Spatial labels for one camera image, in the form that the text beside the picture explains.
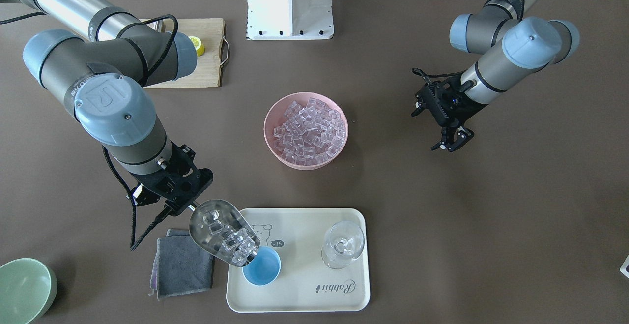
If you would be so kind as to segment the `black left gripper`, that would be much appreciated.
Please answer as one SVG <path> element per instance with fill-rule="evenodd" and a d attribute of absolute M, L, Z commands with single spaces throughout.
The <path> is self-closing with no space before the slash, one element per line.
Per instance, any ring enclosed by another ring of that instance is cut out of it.
<path fill-rule="evenodd" d="M 425 84 L 415 95 L 417 102 L 411 115 L 416 117 L 423 111 L 430 111 L 442 127 L 442 138 L 431 147 L 431 151 L 442 149 L 452 153 L 460 149 L 475 136 L 474 131 L 462 125 L 487 106 L 467 97 L 466 92 L 473 87 L 474 81 L 462 82 L 462 71 L 429 75 L 413 68 L 412 72 L 422 77 Z"/>

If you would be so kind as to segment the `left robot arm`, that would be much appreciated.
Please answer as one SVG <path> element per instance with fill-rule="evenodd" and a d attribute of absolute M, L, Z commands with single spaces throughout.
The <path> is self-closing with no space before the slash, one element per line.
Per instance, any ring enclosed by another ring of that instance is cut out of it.
<path fill-rule="evenodd" d="M 432 147 L 453 152 L 474 137 L 465 123 L 529 75 L 570 57 L 580 33 L 566 20 L 525 18 L 537 0 L 487 0 L 478 13 L 454 19 L 450 44 L 479 59 L 461 72 L 430 75 L 415 68 L 424 80 L 416 94 L 412 116 L 429 111 L 442 129 Z"/>

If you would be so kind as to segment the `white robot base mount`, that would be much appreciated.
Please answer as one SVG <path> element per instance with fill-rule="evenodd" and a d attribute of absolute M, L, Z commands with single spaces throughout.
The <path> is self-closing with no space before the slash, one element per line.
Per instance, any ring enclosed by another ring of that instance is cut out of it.
<path fill-rule="evenodd" d="M 326 40 L 335 33 L 332 0 L 247 0 L 248 40 Z"/>

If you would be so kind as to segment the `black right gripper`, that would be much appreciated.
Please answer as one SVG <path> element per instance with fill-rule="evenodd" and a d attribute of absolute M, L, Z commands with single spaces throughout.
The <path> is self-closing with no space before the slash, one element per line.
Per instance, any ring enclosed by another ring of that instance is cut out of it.
<path fill-rule="evenodd" d="M 132 189 L 136 205 L 152 205 L 163 198 L 165 205 L 161 215 L 179 216 L 213 182 L 213 172 L 198 169 L 194 158 L 195 152 L 187 145 L 172 144 L 170 160 L 159 165 L 156 172 L 132 174 L 138 182 Z"/>

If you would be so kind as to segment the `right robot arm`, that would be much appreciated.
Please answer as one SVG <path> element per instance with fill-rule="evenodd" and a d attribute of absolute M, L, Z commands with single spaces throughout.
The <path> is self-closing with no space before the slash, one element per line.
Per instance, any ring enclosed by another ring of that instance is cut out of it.
<path fill-rule="evenodd" d="M 23 3 L 66 29 L 32 37 L 23 61 L 38 83 L 137 181 L 137 206 L 164 201 L 177 216 L 212 183 L 195 152 L 171 141 L 144 87 L 187 77 L 197 66 L 177 28 L 157 32 L 106 0 L 1 0 Z"/>

